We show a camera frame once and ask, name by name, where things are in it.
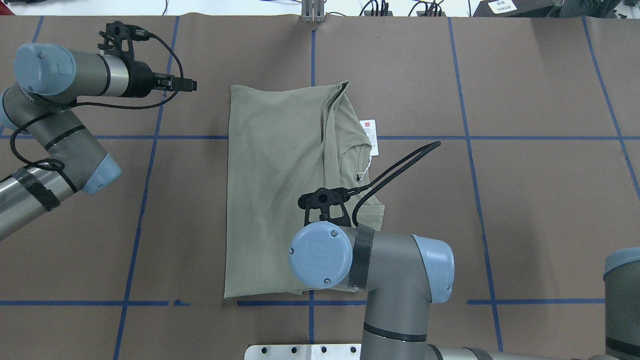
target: clothing tag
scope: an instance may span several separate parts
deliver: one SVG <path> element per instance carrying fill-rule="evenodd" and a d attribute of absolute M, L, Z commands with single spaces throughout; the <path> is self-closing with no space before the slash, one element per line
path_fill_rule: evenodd
<path fill-rule="evenodd" d="M 361 120 L 360 125 L 364 130 L 364 133 L 369 137 L 371 143 L 371 156 L 378 156 L 378 133 L 376 132 L 375 120 Z"/>
<path fill-rule="evenodd" d="M 491 3 L 488 3 L 488 5 L 493 13 L 508 13 L 518 10 L 518 8 L 513 4 L 512 0 L 493 1 Z"/>

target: clothing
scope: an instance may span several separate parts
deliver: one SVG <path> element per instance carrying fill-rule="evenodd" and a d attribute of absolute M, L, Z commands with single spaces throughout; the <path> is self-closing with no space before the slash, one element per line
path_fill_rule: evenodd
<path fill-rule="evenodd" d="M 369 182 L 367 174 L 356 180 L 371 145 L 344 93 L 347 86 L 285 92 L 231 86 L 225 298 L 309 290 L 287 258 L 304 226 L 298 197 Z M 363 195 L 346 203 L 349 215 Z M 358 220 L 380 230 L 383 213 L 384 205 L 371 197 Z M 311 214 L 310 221 L 317 221 L 319 211 Z"/>

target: metal bracket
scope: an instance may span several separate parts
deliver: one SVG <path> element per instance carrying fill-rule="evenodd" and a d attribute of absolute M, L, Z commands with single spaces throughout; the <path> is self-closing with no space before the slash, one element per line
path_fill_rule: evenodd
<path fill-rule="evenodd" d="M 302 22 L 324 22 L 324 0 L 302 0 Z"/>
<path fill-rule="evenodd" d="M 358 360 L 360 344 L 253 345 L 244 360 Z"/>

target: light blue plastic cover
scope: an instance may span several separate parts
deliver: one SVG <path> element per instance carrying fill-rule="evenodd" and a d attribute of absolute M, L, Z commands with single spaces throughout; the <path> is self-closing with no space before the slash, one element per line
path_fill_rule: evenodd
<path fill-rule="evenodd" d="M 40 95 L 58 95 L 76 77 L 76 59 L 60 45 L 24 44 L 15 53 L 13 72 L 18 84 Z"/>
<path fill-rule="evenodd" d="M 4 110 L 4 95 L 6 94 L 7 90 L 9 89 L 6 89 L 2 93 L 2 96 L 0 96 L 0 123 L 2 123 L 2 125 L 4 125 L 4 127 L 6 127 L 7 129 L 16 131 L 18 130 L 18 127 L 13 122 L 11 122 L 11 120 L 9 119 L 9 115 L 7 115 L 6 111 Z"/>
<path fill-rule="evenodd" d="M 607 276 L 611 270 L 634 261 L 640 261 L 640 247 L 631 247 L 629 249 L 622 249 L 613 252 L 607 256 L 607 261 L 604 266 L 604 277 Z"/>
<path fill-rule="evenodd" d="M 82 190 L 89 195 L 93 195 L 102 190 L 103 187 L 111 184 L 115 179 L 118 179 L 120 175 L 122 175 L 122 170 L 111 155 L 107 153 L 107 156 L 102 159 L 102 162 L 100 162 L 100 165 L 95 169 Z"/>
<path fill-rule="evenodd" d="M 312 222 L 303 227 L 293 237 L 291 249 L 289 266 L 298 280 L 310 288 L 331 288 L 344 280 L 351 269 L 353 249 L 349 237 L 330 222 Z"/>
<path fill-rule="evenodd" d="M 444 241 L 412 235 L 418 245 L 424 268 L 429 277 L 431 302 L 439 304 L 447 302 L 453 289 L 453 277 L 456 266 L 453 250 Z"/>

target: label sticker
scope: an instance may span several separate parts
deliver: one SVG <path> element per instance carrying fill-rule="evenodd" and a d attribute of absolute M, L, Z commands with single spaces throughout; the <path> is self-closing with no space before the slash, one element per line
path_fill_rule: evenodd
<path fill-rule="evenodd" d="M 493 13 L 508 13 L 518 8 L 513 4 L 512 0 L 498 0 L 488 3 Z"/>
<path fill-rule="evenodd" d="M 376 132 L 375 120 L 361 120 L 360 125 L 364 130 L 364 133 L 369 137 L 371 143 L 371 156 L 378 156 L 378 133 Z"/>

